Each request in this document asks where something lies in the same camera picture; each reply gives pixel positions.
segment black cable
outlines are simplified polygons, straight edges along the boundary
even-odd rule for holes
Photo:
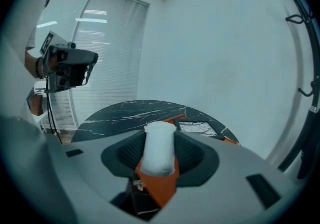
[[[46,80],[46,82],[45,82],[46,84],[46,89],[48,89],[48,80]],[[54,116],[53,116],[53,114],[52,114],[52,109],[51,109],[51,105],[50,105],[50,100],[49,100],[49,94],[47,93],[46,94],[46,106],[47,106],[47,111],[48,111],[48,119],[49,119],[49,124],[50,124],[50,128],[51,128],[51,133],[54,135],[54,132],[53,132],[53,130],[52,130],[52,126],[51,126],[51,122],[50,122],[50,114],[51,114],[51,117],[52,117],[52,123],[54,124],[54,129],[55,129],[55,131],[56,131],[56,134],[57,134],[57,136],[58,136],[58,138],[59,138],[59,141],[60,141],[60,143],[62,144],[62,141],[61,141],[61,138],[60,138],[60,136],[59,136],[59,133],[58,133],[58,131],[57,131],[57,128],[56,128],[56,126],[55,126],[55,121],[54,121]]]

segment rolled white towel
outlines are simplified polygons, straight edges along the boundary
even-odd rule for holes
[[[175,171],[174,132],[167,122],[152,122],[144,127],[145,149],[140,171],[149,176],[169,176]]]

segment black marble table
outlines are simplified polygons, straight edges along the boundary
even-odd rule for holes
[[[217,132],[238,142],[233,133],[213,117],[194,108],[156,100],[135,100],[105,107],[80,125],[71,142],[114,136],[131,130],[143,129],[150,122],[170,119],[183,114],[188,119],[213,121]]]

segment marble tabletop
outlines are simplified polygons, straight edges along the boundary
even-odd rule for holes
[[[150,122],[170,119],[181,114],[188,119],[213,121],[218,132],[238,142],[233,133],[213,117],[185,105],[157,100],[127,101],[105,107],[80,125],[71,142],[93,140],[143,129]]]

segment brown bag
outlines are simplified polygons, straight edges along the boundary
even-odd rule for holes
[[[34,94],[30,99],[30,111],[31,114],[34,115],[42,115],[43,109],[42,109],[42,100],[43,96],[41,94]]]

